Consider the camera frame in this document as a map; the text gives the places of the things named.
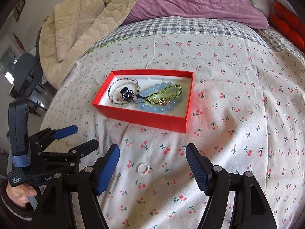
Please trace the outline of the left hand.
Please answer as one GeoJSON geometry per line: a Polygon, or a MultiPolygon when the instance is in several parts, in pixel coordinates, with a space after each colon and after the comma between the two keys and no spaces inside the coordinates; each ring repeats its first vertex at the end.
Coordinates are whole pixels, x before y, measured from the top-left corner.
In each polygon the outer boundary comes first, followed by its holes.
{"type": "Polygon", "coordinates": [[[26,204],[29,203],[28,197],[35,197],[37,195],[37,191],[26,183],[16,187],[12,187],[10,183],[8,183],[6,193],[8,197],[21,208],[25,208],[26,204]]]}

